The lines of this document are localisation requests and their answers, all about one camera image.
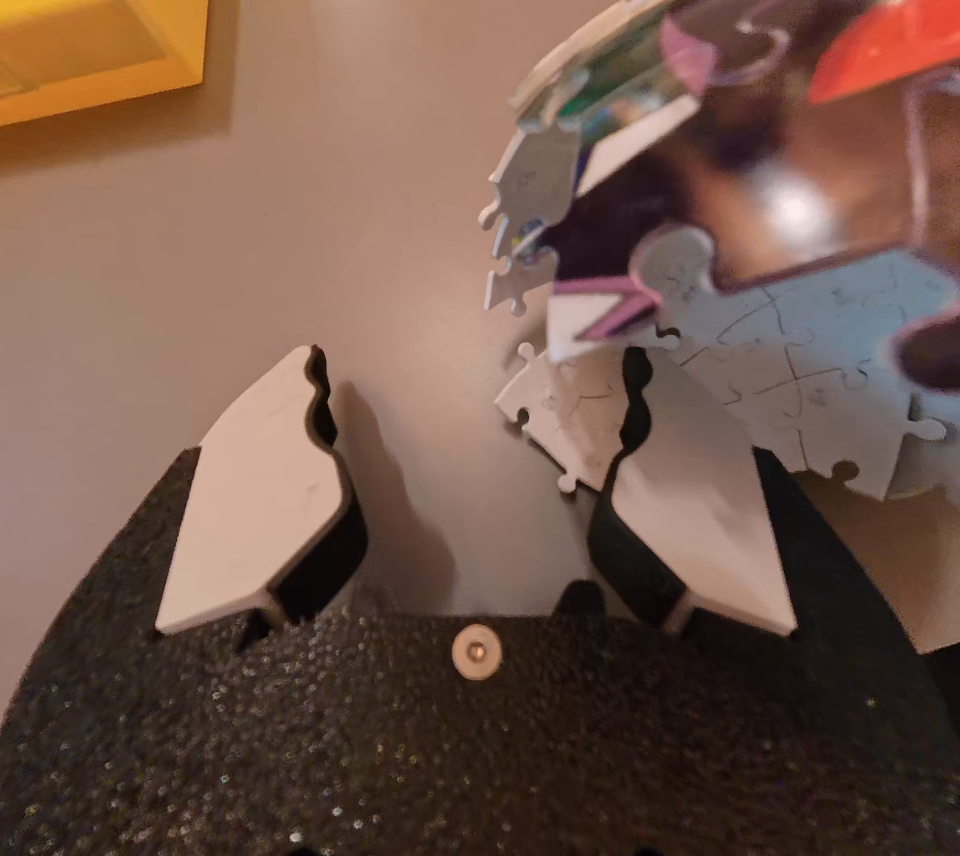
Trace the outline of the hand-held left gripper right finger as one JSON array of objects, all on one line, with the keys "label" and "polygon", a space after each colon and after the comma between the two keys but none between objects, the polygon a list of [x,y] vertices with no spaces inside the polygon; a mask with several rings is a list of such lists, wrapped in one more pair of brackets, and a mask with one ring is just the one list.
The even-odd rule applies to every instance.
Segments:
[{"label": "hand-held left gripper right finger", "polygon": [[742,424],[660,349],[623,358],[621,451],[588,547],[628,610],[680,635],[704,611],[797,629],[758,462]]}]

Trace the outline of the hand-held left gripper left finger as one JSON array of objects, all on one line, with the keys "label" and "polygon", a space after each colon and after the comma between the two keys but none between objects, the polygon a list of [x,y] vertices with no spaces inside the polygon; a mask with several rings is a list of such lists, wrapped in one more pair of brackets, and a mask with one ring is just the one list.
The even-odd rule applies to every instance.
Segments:
[{"label": "hand-held left gripper left finger", "polygon": [[222,412],[199,445],[160,634],[253,610],[299,622],[342,603],[368,534],[337,436],[318,346],[291,350]]}]

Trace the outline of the colourful cartoon puzzle ball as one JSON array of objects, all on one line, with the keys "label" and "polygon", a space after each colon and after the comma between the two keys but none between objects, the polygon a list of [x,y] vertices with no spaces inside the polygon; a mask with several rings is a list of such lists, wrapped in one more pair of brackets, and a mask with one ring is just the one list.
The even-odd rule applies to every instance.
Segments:
[{"label": "colourful cartoon puzzle ball", "polygon": [[672,348],[792,471],[958,431],[958,0],[620,0],[511,95],[484,307]]}]

